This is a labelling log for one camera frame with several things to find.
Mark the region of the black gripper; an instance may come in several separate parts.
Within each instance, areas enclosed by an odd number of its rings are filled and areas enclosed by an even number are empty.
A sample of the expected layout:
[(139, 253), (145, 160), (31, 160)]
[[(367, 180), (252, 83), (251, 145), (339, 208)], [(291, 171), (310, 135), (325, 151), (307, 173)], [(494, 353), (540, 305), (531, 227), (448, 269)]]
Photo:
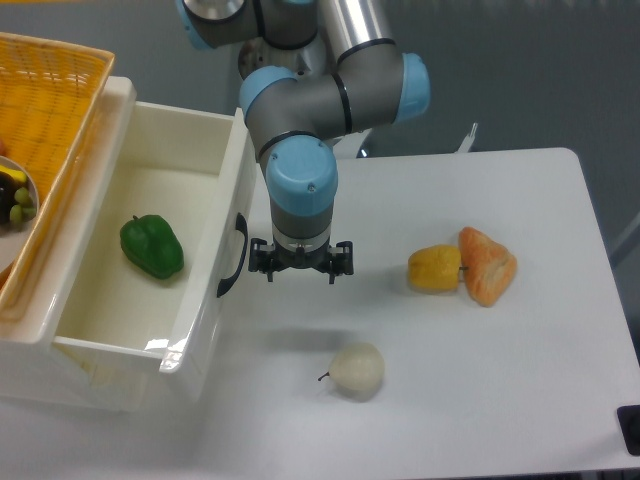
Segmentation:
[(314, 269), (328, 276), (328, 282), (334, 284), (340, 276), (354, 274), (353, 243), (338, 242), (331, 246), (330, 240), (309, 250), (302, 244), (285, 245), (274, 240), (269, 244), (266, 240), (252, 238), (249, 249), (248, 270), (262, 273), (268, 281), (274, 274), (285, 269)]

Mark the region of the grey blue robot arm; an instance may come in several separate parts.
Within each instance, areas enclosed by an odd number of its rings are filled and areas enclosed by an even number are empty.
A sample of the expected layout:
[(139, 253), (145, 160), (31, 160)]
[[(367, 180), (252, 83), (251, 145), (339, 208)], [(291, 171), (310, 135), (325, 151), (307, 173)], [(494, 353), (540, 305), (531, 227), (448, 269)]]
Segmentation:
[(353, 271), (350, 242), (332, 243), (338, 188), (332, 141), (422, 115), (431, 85), (400, 51), (378, 1), (180, 1), (193, 45), (244, 43), (239, 105), (266, 183), (270, 240), (247, 239), (247, 268), (272, 276)]

